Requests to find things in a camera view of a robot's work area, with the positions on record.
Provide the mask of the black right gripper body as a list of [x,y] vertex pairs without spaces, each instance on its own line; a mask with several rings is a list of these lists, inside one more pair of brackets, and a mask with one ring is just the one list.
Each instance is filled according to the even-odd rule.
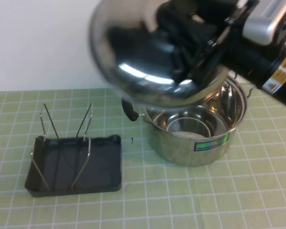
[[229,5],[225,24],[193,24],[193,35],[213,35],[216,64],[254,84],[286,84],[286,0],[187,0],[186,16],[199,5]]

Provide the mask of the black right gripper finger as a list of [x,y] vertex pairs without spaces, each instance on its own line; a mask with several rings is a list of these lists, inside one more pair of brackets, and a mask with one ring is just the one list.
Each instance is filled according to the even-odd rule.
[[213,35],[171,35],[174,70],[172,79],[211,79],[215,69]]
[[223,25],[230,16],[232,7],[229,5],[199,5],[196,14],[208,24]]

